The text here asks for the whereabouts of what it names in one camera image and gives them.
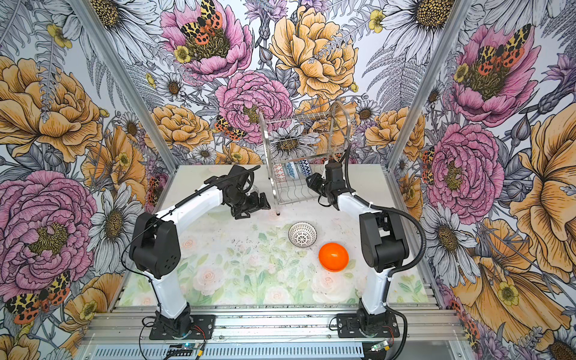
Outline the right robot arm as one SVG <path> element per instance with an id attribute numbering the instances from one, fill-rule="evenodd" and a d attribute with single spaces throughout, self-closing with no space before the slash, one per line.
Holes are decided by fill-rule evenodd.
<path id="1" fill-rule="evenodd" d="M 306 178 L 309 189 L 328 205 L 358 220 L 361 254 L 370 268 L 364 292 L 354 315 L 338 315 L 341 338 L 356 336 L 393 338 L 400 335 L 398 321 L 387 308 L 392 273 L 410 255 L 401 215 L 395 208 L 374 205 L 349 186 L 346 167 L 340 162 L 325 165 Z"/>

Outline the dark blue patterned bowl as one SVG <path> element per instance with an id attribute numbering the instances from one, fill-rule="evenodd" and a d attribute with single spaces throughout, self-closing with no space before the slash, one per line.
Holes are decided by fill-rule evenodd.
<path id="1" fill-rule="evenodd" d="M 275 164 L 273 166 L 273 170 L 274 170 L 274 175 L 275 175 L 278 182 L 285 182 L 286 181 L 286 176 L 284 173 L 284 167 L 282 164 Z"/>

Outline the white black lattice bowl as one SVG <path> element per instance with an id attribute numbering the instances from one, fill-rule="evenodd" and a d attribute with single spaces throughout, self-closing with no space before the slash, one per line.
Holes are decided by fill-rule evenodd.
<path id="1" fill-rule="evenodd" d="M 288 239 L 297 248 L 309 248 L 317 240 L 317 231 L 311 223 L 297 222 L 289 228 Z"/>

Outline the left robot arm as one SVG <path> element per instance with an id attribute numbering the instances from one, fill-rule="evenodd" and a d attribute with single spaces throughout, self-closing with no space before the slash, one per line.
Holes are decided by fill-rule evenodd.
<path id="1" fill-rule="evenodd" d="M 177 267 L 182 257 L 179 234 L 205 213 L 219 206 L 227 206 L 232 218 L 249 218 L 271 206 L 264 193 L 252 189 L 256 165 L 247 169 L 232 166 L 226 175 L 212 176 L 184 199 L 154 214 L 138 216 L 129 245 L 128 256 L 141 274 L 148 278 L 157 310 L 151 338 L 184 339 L 194 331 L 208 339 L 208 334 L 191 316 L 191 306 L 179 285 Z"/>

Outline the left aluminium corner post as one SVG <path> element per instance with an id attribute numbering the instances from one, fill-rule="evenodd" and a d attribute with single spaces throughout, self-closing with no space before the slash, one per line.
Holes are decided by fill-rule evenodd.
<path id="1" fill-rule="evenodd" d="M 157 125 L 152 119 L 152 115 L 134 85 L 126 67 L 124 66 L 116 47 L 109 39 L 104 27 L 92 8 L 90 1 L 72 1 L 70 6 L 78 16 L 79 21 L 84 26 L 87 35 L 92 39 L 93 46 L 97 49 L 103 60 L 106 62 L 111 74 L 119 84 L 123 94 L 126 96 L 131 109 L 138 116 L 150 140 L 157 149 L 166 165 L 170 175 L 174 175 L 179 167 L 179 163 L 174 158 Z"/>

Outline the silver wire dish rack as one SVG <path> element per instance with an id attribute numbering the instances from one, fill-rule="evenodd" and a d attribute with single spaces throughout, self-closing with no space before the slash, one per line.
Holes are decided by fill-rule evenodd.
<path id="1" fill-rule="evenodd" d="M 306 178 L 299 169 L 299 161 L 310 162 L 312 174 L 322 170 L 322 163 L 335 160 L 338 153 L 344 152 L 352 137 L 355 116 L 344 103 L 336 100 L 302 109 L 288 117 L 266 118 L 262 111 L 256 112 L 261 134 L 261 144 L 257 152 L 267 170 L 271 186 L 271 204 L 276 215 L 281 207 L 315 198 L 308 189 Z M 273 166 L 292 162 L 298 170 L 298 179 L 286 176 L 285 182 L 278 182 Z"/>

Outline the right aluminium corner post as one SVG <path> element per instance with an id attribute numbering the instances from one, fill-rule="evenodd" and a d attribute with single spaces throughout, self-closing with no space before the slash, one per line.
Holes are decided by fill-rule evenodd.
<path id="1" fill-rule="evenodd" d="M 393 171 L 400 159 L 400 156 L 404 153 L 410 135 L 418 123 L 427 96 L 432 90 L 434 82 L 450 49 L 458 39 L 458 33 L 465 22 L 466 16 L 472 7 L 472 3 L 473 1 L 471 0 L 461 0 L 454 3 L 451 14 L 448 17 L 443 33 L 439 39 L 439 44 L 430 57 L 429 65 L 421 79 L 418 91 L 415 93 L 413 102 L 409 106 L 409 111 L 406 114 L 403 128 L 400 130 L 398 138 L 388 158 L 388 162 L 386 163 L 385 168 L 388 172 Z"/>

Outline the orange plastic bowl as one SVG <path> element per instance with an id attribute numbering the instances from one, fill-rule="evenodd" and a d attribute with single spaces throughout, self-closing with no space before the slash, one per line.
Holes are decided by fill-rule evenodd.
<path id="1" fill-rule="evenodd" d="M 324 244 L 318 253 L 320 265 L 329 272 L 341 272 L 348 267 L 350 256 L 347 249 L 338 243 Z"/>

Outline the green circuit board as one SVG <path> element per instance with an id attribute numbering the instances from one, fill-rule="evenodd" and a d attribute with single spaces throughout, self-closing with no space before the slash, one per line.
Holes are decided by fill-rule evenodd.
<path id="1" fill-rule="evenodd" d="M 390 343 L 387 340 L 382 340 L 379 343 L 375 343 L 370 350 L 372 352 L 380 352 L 380 351 L 385 351 L 387 352 L 390 349 Z"/>

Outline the aluminium front rail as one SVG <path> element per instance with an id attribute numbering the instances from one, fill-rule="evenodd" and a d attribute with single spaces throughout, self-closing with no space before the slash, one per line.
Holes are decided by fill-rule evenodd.
<path id="1" fill-rule="evenodd" d="M 77 359 L 473 359 L 455 312 L 430 304 L 398 304 L 408 320 L 399 337 L 339 338 L 338 314 L 351 307 L 198 308 L 214 315 L 210 340 L 150 340 L 152 309 L 126 307 L 98 315 Z M 372 352 L 387 340 L 390 349 Z"/>

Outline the aluminium corner post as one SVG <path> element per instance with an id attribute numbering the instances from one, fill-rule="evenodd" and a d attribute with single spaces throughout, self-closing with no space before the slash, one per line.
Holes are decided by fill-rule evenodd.
<path id="1" fill-rule="evenodd" d="M 458 39 L 458 33 L 465 22 L 466 16 L 472 7 L 472 3 L 473 1 L 471 0 L 461 0 L 454 3 L 451 14 L 448 17 L 443 33 L 439 39 L 439 44 L 430 57 L 429 65 L 421 79 L 418 91 L 415 93 L 413 102 L 409 106 L 409 111 L 406 114 L 403 128 L 400 130 L 398 138 L 388 158 L 388 162 L 386 163 L 385 168 L 388 172 L 393 171 L 400 159 L 400 156 L 404 153 L 410 135 L 418 123 L 427 96 L 432 90 L 434 82 L 450 49 Z"/>
<path id="2" fill-rule="evenodd" d="M 79 21 L 84 26 L 87 35 L 92 39 L 93 46 L 97 49 L 103 60 L 106 62 L 111 74 L 119 84 L 123 94 L 126 96 L 131 109 L 138 116 L 150 140 L 157 149 L 166 165 L 170 175 L 174 175 L 179 167 L 179 163 L 174 158 L 157 125 L 152 119 L 152 115 L 134 85 L 126 67 L 124 66 L 116 47 L 109 39 L 104 27 L 92 8 L 90 1 L 72 1 L 70 6 L 78 16 Z"/>

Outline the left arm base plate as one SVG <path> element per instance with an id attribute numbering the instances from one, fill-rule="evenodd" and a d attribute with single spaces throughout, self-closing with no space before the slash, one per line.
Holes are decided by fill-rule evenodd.
<path id="1" fill-rule="evenodd" d="M 215 329 L 216 316 L 193 315 L 179 319 L 160 316 L 154 321 L 149 339 L 160 340 L 210 340 Z"/>

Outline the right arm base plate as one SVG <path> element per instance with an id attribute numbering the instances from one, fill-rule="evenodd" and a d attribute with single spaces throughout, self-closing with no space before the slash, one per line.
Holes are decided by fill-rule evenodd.
<path id="1" fill-rule="evenodd" d="M 401 335 L 396 316 L 391 312 L 339 313 L 336 320 L 339 338 L 398 338 Z"/>

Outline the blue floral bowl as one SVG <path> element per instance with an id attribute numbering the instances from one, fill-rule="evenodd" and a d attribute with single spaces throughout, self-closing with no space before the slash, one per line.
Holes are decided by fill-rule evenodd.
<path id="1" fill-rule="evenodd" d="M 284 171 L 288 178 L 292 180 L 296 180 L 299 178 L 298 170 L 296 169 L 296 165 L 292 162 L 284 164 Z"/>

